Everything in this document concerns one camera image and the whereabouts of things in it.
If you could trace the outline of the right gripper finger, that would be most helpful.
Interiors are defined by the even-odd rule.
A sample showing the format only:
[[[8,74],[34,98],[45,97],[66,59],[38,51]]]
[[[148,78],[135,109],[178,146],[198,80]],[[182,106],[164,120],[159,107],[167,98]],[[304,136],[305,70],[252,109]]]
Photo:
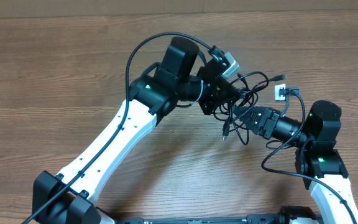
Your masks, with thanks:
[[[234,114],[239,120],[262,120],[268,118],[273,112],[273,108],[264,106],[234,108]]]
[[[255,135],[263,135],[263,127],[265,119],[261,116],[258,116],[256,118],[250,118],[250,117],[242,117],[240,119],[250,131],[252,131]]]

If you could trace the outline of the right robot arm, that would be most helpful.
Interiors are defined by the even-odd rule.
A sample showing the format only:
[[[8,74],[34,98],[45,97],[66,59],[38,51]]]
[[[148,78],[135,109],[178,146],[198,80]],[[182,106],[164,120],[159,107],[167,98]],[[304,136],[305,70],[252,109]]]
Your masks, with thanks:
[[[254,134],[296,148],[294,175],[303,178],[324,223],[358,223],[349,173],[334,148],[341,128],[340,107],[316,101],[304,121],[263,106],[238,107],[234,114]]]

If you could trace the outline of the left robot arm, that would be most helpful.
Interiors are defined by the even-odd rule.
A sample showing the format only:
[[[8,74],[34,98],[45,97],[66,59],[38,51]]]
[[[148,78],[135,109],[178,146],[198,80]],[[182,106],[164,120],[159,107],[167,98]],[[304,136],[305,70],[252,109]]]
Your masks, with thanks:
[[[239,91],[229,83],[240,66],[228,52],[208,47],[196,75],[191,74],[203,42],[172,32],[161,62],[147,67],[139,78],[126,81],[126,97],[101,134],[57,174],[42,172],[34,181],[30,219],[38,223],[113,223],[96,206],[114,171],[132,148],[175,108],[197,103],[211,114],[221,103],[236,100]]]

